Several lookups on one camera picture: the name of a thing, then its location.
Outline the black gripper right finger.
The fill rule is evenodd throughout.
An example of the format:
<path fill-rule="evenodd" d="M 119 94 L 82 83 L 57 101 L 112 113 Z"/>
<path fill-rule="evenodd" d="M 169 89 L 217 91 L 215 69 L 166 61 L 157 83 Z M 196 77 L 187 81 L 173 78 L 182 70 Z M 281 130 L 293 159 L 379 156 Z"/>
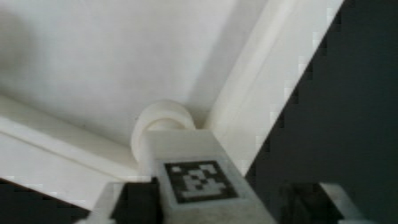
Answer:
<path fill-rule="evenodd" d="M 379 224 L 366 218 L 338 183 L 290 183 L 281 188 L 279 224 Z"/>

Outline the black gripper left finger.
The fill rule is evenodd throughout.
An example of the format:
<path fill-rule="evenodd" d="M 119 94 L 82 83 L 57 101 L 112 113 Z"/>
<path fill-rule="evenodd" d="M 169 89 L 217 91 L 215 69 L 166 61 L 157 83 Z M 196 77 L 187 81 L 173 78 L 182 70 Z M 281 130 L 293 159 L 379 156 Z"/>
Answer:
<path fill-rule="evenodd" d="M 158 179 L 110 182 L 93 211 L 75 224 L 164 224 Z"/>

